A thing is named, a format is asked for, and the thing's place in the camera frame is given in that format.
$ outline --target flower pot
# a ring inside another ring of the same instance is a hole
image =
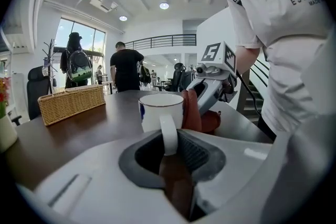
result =
[[[17,133],[8,115],[0,119],[0,153],[6,151],[17,140]]]

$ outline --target window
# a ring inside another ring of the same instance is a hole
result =
[[[65,87],[66,75],[62,73],[59,68],[59,59],[61,53],[68,45],[69,35],[72,32],[78,32],[82,37],[80,44],[82,49],[88,55],[89,59],[92,62],[92,78],[89,80],[88,85],[94,84],[94,74],[98,68],[98,65],[103,66],[102,72],[104,73],[104,43],[105,43],[105,33],[99,31],[95,28],[77,23],[75,21],[66,20],[61,18],[56,38],[55,38],[55,47],[54,52],[58,52],[54,55],[54,60],[52,66],[58,71],[55,74],[55,79],[57,81],[57,89],[62,89]]]
[[[91,50],[92,51],[92,42],[93,42],[93,35],[95,34],[95,29],[74,23],[74,27],[72,28],[72,32],[78,32],[79,35],[82,37],[80,40],[80,44],[83,50]]]
[[[103,53],[104,40],[105,40],[105,33],[96,30],[96,33],[94,34],[93,51]]]

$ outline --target black cap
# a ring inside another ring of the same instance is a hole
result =
[[[77,38],[77,39],[82,39],[82,37],[79,35],[79,33],[77,32],[72,32],[70,35],[69,35],[69,38]]]

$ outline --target wooden table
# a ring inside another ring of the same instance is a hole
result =
[[[16,128],[18,141],[5,153],[14,179],[34,190],[48,175],[96,145],[142,133],[138,99],[154,91],[126,91],[106,96],[106,105],[46,127],[41,117]],[[229,105],[222,109],[225,131],[238,140],[271,143],[247,118]]]

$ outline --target coat rack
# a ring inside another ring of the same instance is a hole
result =
[[[54,46],[55,46],[55,45],[53,45],[53,43],[54,43],[54,39],[52,39],[52,40],[50,41],[50,44],[47,44],[47,43],[44,42],[44,44],[48,46],[48,53],[46,53],[46,51],[45,51],[44,49],[42,49],[43,52],[44,52],[44,53],[47,55],[47,57],[48,57],[48,65],[47,65],[47,67],[48,67],[49,91],[50,91],[50,93],[53,92],[52,89],[51,89],[50,78],[54,78],[54,76],[51,76],[51,74],[50,74],[50,72],[51,72],[51,68],[54,69],[56,72],[58,72],[55,68],[53,68],[52,64],[50,63],[50,62],[51,62],[51,58],[52,58],[52,57],[54,56],[54,54],[56,53],[56,52],[54,52],[53,54],[51,54],[51,52],[53,51],[53,48],[54,48]]]

